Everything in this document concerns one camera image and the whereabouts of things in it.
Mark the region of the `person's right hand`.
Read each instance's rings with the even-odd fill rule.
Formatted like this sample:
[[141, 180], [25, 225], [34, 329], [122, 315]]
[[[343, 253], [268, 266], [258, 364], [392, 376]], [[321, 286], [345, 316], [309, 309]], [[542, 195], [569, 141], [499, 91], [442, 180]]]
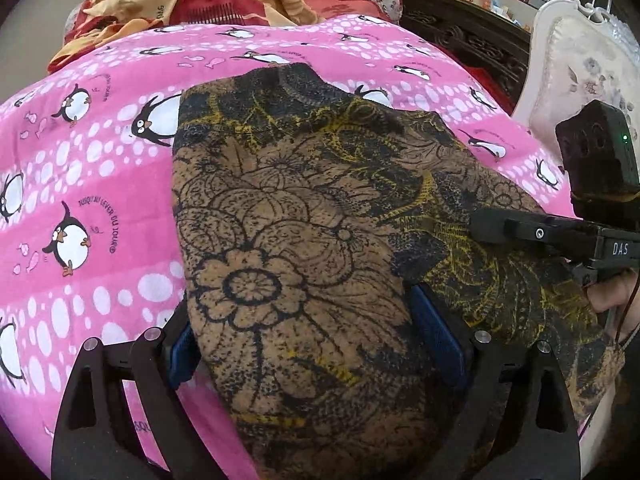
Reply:
[[590, 285], [586, 289], [588, 300], [598, 313], [617, 307], [623, 307], [631, 297], [638, 274], [634, 271], [625, 271], [608, 280]]

